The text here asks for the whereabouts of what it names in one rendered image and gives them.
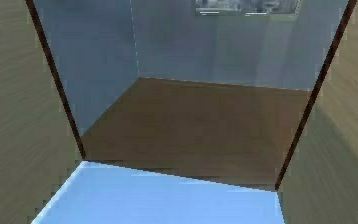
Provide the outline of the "grey framed window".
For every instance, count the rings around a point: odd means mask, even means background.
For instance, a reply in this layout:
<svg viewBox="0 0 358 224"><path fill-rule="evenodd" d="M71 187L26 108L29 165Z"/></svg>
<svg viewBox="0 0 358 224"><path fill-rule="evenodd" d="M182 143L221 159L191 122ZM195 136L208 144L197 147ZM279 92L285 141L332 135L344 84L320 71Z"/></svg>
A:
<svg viewBox="0 0 358 224"><path fill-rule="evenodd" d="M197 13L295 15L302 0L194 0Z"/></svg>

